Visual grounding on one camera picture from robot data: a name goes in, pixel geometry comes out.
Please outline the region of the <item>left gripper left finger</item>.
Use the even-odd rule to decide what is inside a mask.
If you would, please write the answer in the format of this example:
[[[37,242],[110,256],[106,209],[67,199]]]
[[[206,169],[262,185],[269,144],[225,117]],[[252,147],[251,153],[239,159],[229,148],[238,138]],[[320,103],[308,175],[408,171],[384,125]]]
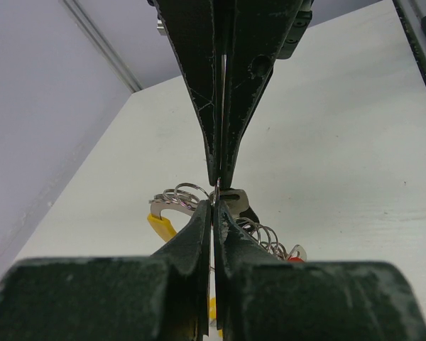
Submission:
[[[209,333],[211,222],[210,202],[203,200],[185,227],[153,254],[168,270],[160,295],[159,337]]]

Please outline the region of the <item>keyring bunch with colourful tags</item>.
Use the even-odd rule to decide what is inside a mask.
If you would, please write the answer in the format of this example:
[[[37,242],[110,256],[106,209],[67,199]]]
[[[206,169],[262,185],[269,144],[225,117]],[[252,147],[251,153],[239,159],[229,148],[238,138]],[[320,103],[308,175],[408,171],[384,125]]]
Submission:
[[[193,183],[180,183],[174,188],[165,189],[162,193],[154,195],[153,199],[148,201],[150,205],[150,213],[147,216],[148,223],[164,242],[169,242],[178,231],[173,227],[171,221],[163,216],[163,211],[173,210],[191,217],[201,201],[193,193],[193,190],[203,193],[211,203],[220,199],[220,192],[222,192],[218,186],[215,187],[213,192],[207,193],[205,189]],[[307,261],[307,253],[301,245],[296,244],[292,249],[286,249],[280,242],[275,230],[260,223],[260,221],[257,223],[248,218],[231,218],[267,254],[280,261],[293,263]]]

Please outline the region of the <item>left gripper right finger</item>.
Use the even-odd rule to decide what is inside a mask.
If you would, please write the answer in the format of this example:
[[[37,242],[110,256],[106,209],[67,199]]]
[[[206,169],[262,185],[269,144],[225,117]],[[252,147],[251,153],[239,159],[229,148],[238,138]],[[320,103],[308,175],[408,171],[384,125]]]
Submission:
[[[213,223],[217,327],[225,337],[277,336],[271,275],[281,262],[235,223],[223,200],[214,205]]]

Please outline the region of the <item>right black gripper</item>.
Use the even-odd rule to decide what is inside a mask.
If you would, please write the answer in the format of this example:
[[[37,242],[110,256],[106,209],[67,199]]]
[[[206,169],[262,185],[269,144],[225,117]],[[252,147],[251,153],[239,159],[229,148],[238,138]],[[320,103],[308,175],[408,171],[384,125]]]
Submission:
[[[209,183],[219,177],[219,59],[226,45],[221,186],[230,188],[241,140],[273,74],[312,20],[312,1],[149,1],[156,8],[202,131]]]

